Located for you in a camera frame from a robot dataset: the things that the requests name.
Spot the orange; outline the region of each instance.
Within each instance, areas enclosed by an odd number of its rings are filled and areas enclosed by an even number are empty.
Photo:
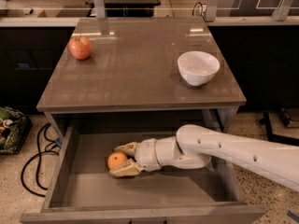
[[[127,156],[122,152],[114,152],[111,153],[108,157],[107,164],[109,169],[116,168],[117,166],[120,166],[122,163],[127,161]]]

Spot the open drawer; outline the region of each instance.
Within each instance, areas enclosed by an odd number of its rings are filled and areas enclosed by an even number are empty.
[[[231,163],[208,167],[109,174],[113,147],[176,134],[186,123],[205,125],[201,111],[103,113],[73,116],[41,213],[22,223],[252,223],[264,213],[247,205]]]

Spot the black cabinet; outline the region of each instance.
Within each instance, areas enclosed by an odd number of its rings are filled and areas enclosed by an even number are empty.
[[[210,26],[247,98],[244,109],[299,107],[299,26]]]
[[[0,105],[36,112],[73,31],[73,27],[0,29]]]

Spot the metal pole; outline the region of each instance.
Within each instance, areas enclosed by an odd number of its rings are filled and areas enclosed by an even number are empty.
[[[206,3],[206,21],[214,21],[216,19],[217,5],[219,0],[207,0]]]
[[[93,0],[94,2],[94,9],[95,9],[95,17],[96,18],[104,18],[106,17],[106,10],[105,10],[105,2],[104,0]]]
[[[289,15],[293,0],[281,0],[278,8],[272,14],[276,21],[285,21]]]

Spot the ceramic bowl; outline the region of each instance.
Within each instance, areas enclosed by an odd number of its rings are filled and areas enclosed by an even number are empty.
[[[189,51],[178,57],[178,70],[192,86],[208,83],[219,69],[217,58],[203,51]]]

